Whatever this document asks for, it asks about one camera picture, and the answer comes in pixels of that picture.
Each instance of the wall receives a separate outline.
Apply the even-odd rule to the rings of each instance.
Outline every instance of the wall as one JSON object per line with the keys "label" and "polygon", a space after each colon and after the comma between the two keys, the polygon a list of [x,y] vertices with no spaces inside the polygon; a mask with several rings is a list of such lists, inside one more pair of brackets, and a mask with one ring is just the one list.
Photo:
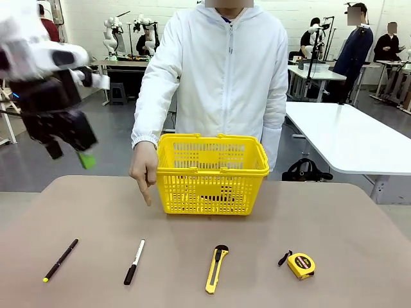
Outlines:
{"label": "wall", "polygon": [[[132,22],[139,13],[144,13],[159,22],[161,36],[165,24],[176,10],[192,8],[197,3],[196,0],[61,0],[61,2],[69,42],[83,46],[97,59],[104,59],[107,56],[107,50],[103,45],[105,31],[103,23],[108,17],[131,10],[130,14],[121,17],[126,48],[130,50],[126,22]],[[399,23],[400,39],[408,48],[411,18],[405,12],[411,12],[411,1],[368,0],[364,2],[369,9],[369,21],[375,41],[384,34],[386,23],[396,20]],[[332,15],[336,17],[334,26],[338,29],[330,49],[330,54],[335,56],[338,55],[343,41],[354,29],[352,26],[347,26],[347,17],[344,15],[346,5],[343,5],[344,1],[341,0],[257,0],[256,3],[283,22],[289,36],[290,51],[299,49],[301,36],[308,29],[313,17],[323,18]],[[139,36],[132,34],[134,49]],[[371,75],[366,78],[366,83],[378,81],[378,74]]]}

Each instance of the tape measure label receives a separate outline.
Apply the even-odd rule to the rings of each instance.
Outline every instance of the tape measure label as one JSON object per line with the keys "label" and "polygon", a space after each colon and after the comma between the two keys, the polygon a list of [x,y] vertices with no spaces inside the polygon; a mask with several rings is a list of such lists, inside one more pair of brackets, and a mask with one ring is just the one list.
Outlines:
{"label": "tape measure label", "polygon": [[311,262],[305,257],[298,256],[295,258],[295,263],[299,268],[308,270],[311,267]]}

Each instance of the neck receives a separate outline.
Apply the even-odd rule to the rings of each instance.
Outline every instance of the neck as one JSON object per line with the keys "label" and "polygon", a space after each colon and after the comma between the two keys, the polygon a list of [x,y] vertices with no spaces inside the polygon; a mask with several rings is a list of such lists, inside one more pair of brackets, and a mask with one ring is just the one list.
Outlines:
{"label": "neck", "polygon": [[216,8],[216,11],[227,19],[235,19],[244,8]]}

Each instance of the white jacket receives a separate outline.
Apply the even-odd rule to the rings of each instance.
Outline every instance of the white jacket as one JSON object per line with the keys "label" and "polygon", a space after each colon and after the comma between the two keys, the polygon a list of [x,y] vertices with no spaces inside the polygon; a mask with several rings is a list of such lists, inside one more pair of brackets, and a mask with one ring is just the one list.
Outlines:
{"label": "white jacket", "polygon": [[283,25],[258,6],[230,24],[204,3],[177,12],[144,75],[132,146],[157,144],[177,91],[177,133],[254,136],[273,170],[285,117],[287,48]]}

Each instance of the hand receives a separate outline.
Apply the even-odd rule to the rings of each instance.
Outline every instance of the hand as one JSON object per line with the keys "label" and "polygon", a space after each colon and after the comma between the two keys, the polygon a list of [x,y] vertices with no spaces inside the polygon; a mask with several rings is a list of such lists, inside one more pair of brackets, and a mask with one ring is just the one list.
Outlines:
{"label": "hand", "polygon": [[159,158],[154,144],[148,141],[137,143],[130,166],[130,176],[137,180],[147,206],[152,204],[148,189],[157,181]]}

